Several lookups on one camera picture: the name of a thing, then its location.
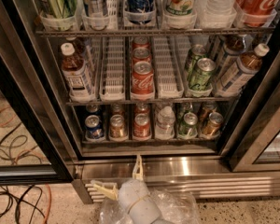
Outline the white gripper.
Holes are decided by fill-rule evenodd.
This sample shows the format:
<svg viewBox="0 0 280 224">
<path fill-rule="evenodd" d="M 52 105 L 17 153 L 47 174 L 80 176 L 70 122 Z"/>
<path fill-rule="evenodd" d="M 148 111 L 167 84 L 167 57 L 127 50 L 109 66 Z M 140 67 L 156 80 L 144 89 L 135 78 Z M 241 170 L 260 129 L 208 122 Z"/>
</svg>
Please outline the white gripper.
<svg viewBox="0 0 280 224">
<path fill-rule="evenodd" d="M 114 182 L 101 182 L 92 180 L 92 186 L 106 198 L 116 201 L 119 199 L 119 205 L 125 210 L 130 211 L 140 203 L 146 203 L 149 200 L 149 190 L 143 181 L 143 161 L 140 155 L 137 155 L 133 168 L 133 179 L 121 185 Z"/>
</svg>

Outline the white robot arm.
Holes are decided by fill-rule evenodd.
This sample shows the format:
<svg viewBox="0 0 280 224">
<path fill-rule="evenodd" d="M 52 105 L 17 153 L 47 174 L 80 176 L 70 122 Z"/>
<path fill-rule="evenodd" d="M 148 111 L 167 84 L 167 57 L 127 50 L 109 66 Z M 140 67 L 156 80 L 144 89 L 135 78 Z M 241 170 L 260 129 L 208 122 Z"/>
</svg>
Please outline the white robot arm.
<svg viewBox="0 0 280 224">
<path fill-rule="evenodd" d="M 160 208 L 153 201 L 147 184 L 143 180 L 142 157 L 137 155 L 133 177 L 120 189 L 116 183 L 91 181 L 92 186 L 107 198 L 117 201 L 131 218 L 133 224 L 174 224 L 162 217 Z"/>
</svg>

